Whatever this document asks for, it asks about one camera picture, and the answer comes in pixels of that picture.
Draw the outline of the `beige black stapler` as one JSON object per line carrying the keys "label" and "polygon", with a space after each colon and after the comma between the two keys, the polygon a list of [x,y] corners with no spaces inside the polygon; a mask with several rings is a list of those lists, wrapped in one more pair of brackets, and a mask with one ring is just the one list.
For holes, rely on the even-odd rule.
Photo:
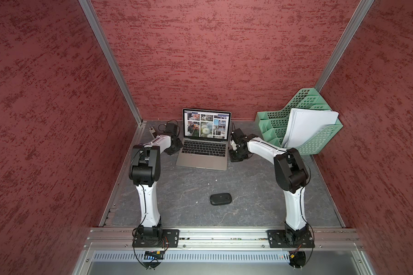
{"label": "beige black stapler", "polygon": [[153,138],[157,137],[156,130],[153,128],[153,126],[149,127],[149,132],[152,135]]}

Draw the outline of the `white paper stack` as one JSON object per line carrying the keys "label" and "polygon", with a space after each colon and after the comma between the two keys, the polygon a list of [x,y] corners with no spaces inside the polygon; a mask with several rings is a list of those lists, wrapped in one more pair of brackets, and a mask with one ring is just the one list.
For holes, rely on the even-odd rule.
{"label": "white paper stack", "polygon": [[327,126],[335,125],[339,113],[292,108],[283,138],[283,148],[297,148]]}

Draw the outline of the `green circuit board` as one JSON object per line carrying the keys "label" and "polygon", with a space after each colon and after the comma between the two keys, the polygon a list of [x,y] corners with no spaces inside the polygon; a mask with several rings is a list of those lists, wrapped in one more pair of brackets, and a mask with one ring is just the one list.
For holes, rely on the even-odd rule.
{"label": "green circuit board", "polygon": [[144,253],[144,260],[163,260],[165,252],[164,251],[146,251]]}

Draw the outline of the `aluminium front rail frame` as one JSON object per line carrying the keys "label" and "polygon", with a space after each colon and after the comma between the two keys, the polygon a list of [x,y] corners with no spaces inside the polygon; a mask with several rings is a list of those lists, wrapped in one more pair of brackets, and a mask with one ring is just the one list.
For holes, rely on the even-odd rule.
{"label": "aluminium front rail frame", "polygon": [[145,241],[133,228],[92,228],[73,273],[86,275],[98,261],[144,264],[152,260],[147,252],[162,252],[158,262],[287,263],[296,252],[309,260],[326,251],[351,252],[359,274],[375,272],[356,229],[314,228],[293,245],[283,236],[282,228],[170,228],[162,239]]}

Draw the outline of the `green plastic desk organizer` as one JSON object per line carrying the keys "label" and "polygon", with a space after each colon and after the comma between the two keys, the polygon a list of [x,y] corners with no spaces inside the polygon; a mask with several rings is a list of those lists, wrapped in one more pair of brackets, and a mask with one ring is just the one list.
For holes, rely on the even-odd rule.
{"label": "green plastic desk organizer", "polygon": [[[258,112],[255,121],[260,128],[262,137],[266,142],[282,147],[285,137],[289,115],[292,108],[305,110],[333,111],[325,99],[314,88],[300,89],[296,95],[279,111]],[[297,149],[302,155],[318,154],[334,137],[343,125],[339,118],[335,125],[327,126],[309,141],[298,146]]]}

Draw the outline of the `silver laptop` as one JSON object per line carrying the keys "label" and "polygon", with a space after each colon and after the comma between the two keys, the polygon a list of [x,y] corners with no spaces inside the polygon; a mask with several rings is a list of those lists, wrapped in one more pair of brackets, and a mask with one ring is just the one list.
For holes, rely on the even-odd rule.
{"label": "silver laptop", "polygon": [[225,171],[232,113],[185,108],[183,140],[176,165]]}

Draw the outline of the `black wireless mouse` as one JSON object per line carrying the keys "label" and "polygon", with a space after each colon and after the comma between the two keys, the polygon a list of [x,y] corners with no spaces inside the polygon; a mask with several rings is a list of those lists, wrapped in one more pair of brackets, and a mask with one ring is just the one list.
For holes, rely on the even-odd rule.
{"label": "black wireless mouse", "polygon": [[232,202],[232,196],[230,193],[218,193],[210,196],[210,203],[213,206],[228,205]]}

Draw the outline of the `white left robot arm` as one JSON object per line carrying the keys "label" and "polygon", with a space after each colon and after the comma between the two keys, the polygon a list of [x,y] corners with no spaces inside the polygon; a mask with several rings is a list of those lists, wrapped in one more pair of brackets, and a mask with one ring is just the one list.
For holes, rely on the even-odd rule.
{"label": "white left robot arm", "polygon": [[133,146],[128,177],[138,191],[141,207],[141,222],[133,233],[135,245],[160,246],[164,242],[157,202],[161,154],[172,155],[181,148],[180,138],[164,134],[156,136],[149,143]]}

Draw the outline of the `left aluminium corner post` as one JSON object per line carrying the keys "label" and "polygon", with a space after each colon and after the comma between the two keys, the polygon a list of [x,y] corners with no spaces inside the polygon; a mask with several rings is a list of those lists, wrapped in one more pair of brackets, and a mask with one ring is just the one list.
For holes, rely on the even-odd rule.
{"label": "left aluminium corner post", "polygon": [[79,0],[80,6],[84,11],[84,14],[87,18],[87,21],[96,37],[96,40],[109,64],[109,67],[118,83],[118,86],[126,100],[128,107],[130,108],[131,113],[134,116],[136,123],[141,126],[143,123],[142,116],[140,115],[139,109],[135,104],[133,97],[128,88],[127,82],[122,74],[122,71],[119,67],[119,64],[113,54],[113,51],[109,45],[104,30],[98,20],[96,11],[89,0]]}

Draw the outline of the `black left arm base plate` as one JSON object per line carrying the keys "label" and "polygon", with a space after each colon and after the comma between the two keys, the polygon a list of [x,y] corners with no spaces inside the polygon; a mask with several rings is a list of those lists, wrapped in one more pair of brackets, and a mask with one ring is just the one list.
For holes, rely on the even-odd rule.
{"label": "black left arm base plate", "polygon": [[135,248],[176,248],[179,244],[179,236],[178,229],[146,231],[144,228],[139,228],[134,233],[132,246]]}

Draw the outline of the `aluminium corner post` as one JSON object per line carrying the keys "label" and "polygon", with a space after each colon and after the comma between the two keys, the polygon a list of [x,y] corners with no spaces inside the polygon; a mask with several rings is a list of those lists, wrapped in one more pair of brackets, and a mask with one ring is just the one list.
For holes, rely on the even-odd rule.
{"label": "aluminium corner post", "polygon": [[136,123],[141,126],[143,123],[142,116],[140,115],[139,109],[135,104],[133,97],[128,88],[127,82],[122,74],[122,71],[119,67],[119,64],[113,54],[113,51],[109,45],[104,30],[98,20],[96,11],[89,0],[79,0],[80,6],[84,11],[84,14],[87,18],[87,21],[96,37],[96,40],[109,64],[109,67],[118,83],[118,86],[126,100],[128,107],[130,108],[131,113],[134,116]]}
{"label": "aluminium corner post", "polygon": [[356,34],[358,28],[360,27],[361,23],[363,22],[364,18],[366,17],[374,2],[374,0],[361,0],[359,2],[357,8],[352,14],[350,21],[348,22],[345,30],[343,31],[343,34],[341,35],[337,45],[335,46],[331,56],[329,57],[327,64],[325,65],[320,77],[318,78],[314,86],[314,88],[318,92],[321,92],[325,83],[328,81],[333,70],[335,69],[339,60],[343,56],[345,50],[347,49],[348,45],[350,44],[351,40],[353,39],[354,35]]}

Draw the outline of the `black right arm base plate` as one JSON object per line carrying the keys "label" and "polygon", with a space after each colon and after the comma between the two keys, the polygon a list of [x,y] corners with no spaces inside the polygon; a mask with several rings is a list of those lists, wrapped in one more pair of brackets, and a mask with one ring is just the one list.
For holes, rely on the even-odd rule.
{"label": "black right arm base plate", "polygon": [[267,230],[266,233],[271,248],[315,248],[314,239],[309,229]]}

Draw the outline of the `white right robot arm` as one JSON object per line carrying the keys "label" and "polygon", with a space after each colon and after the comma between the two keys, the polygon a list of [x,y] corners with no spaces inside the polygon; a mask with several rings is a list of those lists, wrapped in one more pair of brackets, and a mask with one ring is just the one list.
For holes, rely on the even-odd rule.
{"label": "white right robot arm", "polygon": [[279,237],[283,245],[299,247],[310,235],[304,206],[304,192],[310,175],[298,150],[277,147],[254,134],[244,134],[240,128],[231,133],[230,145],[232,162],[249,159],[252,154],[274,165],[275,180],[283,190],[286,204],[285,231]]}

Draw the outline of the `right aluminium corner post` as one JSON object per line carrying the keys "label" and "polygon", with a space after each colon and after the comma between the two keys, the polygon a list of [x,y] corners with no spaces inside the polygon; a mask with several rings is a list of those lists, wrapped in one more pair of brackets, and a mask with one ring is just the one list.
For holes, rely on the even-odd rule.
{"label": "right aluminium corner post", "polygon": [[325,65],[320,77],[318,78],[314,86],[314,88],[318,92],[321,92],[325,83],[328,81],[333,70],[335,69],[339,60],[343,56],[345,50],[347,49],[348,45],[350,44],[351,40],[353,39],[354,35],[356,34],[358,28],[360,27],[361,23],[363,22],[364,18],[366,17],[374,2],[374,0],[361,0],[359,2],[357,8],[352,14],[350,21],[348,22],[345,30],[343,31],[343,34],[341,35],[337,45],[335,46],[331,56],[329,57],[327,64]]}

